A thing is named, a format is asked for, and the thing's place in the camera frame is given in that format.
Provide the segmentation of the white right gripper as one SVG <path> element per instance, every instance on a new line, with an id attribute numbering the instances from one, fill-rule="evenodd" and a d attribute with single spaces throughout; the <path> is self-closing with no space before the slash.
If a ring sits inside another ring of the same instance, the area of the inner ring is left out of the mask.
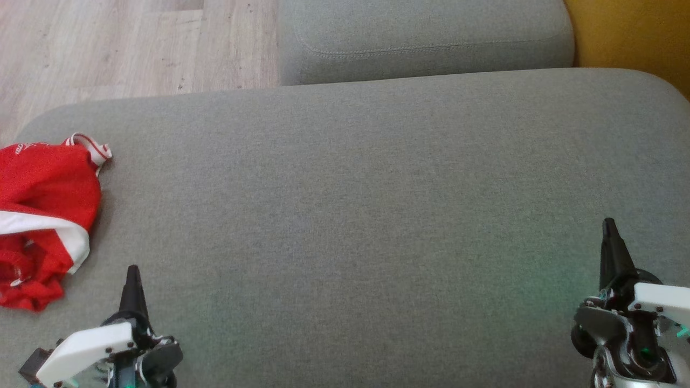
<path id="1" fill-rule="evenodd" d="M 690 364 L 659 339 L 690 332 L 690 289 L 638 283 L 638 271 L 613 218 L 602 223 L 601 297 L 577 307 L 572 345 L 591 359 L 592 385 L 690 385 Z M 606 303 L 626 303 L 620 308 Z"/>

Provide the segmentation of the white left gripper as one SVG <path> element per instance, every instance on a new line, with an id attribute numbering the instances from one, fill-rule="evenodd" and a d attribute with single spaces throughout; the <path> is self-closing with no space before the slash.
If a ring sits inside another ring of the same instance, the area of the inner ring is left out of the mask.
<path id="1" fill-rule="evenodd" d="M 49 351 L 36 371 L 37 385 L 78 388 L 76 375 L 93 366 L 106 388 L 177 388 L 182 347 L 150 326 L 138 265 L 127 268 L 118 312 L 131 315 L 114 315 L 100 327 L 74 332 Z"/>

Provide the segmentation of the small grey sofa cushion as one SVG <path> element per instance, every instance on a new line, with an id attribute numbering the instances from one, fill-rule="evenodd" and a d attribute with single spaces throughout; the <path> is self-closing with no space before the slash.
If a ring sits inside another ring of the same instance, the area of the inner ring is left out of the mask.
<path id="1" fill-rule="evenodd" d="M 564 0 L 281 0 L 281 85 L 569 68 Z"/>

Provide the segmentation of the red basketball jersey white sleeves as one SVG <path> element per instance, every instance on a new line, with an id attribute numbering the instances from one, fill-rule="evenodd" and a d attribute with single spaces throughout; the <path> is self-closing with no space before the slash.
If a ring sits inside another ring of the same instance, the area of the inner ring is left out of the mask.
<path id="1" fill-rule="evenodd" d="M 20 237 L 74 274 L 89 255 L 102 199 L 99 172 L 111 148 L 74 133 L 63 143 L 16 143 L 0 150 L 0 237 Z"/>

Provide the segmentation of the large grey sofa seat cushion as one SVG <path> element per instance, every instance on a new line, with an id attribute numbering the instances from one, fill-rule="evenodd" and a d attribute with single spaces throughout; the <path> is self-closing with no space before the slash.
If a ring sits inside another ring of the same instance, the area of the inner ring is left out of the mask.
<path id="1" fill-rule="evenodd" d="M 63 106 L 17 142 L 108 143 L 91 255 L 0 308 L 0 388 L 101 324 L 140 267 L 180 388 L 586 388 L 602 220 L 690 287 L 690 102 L 556 68 Z"/>

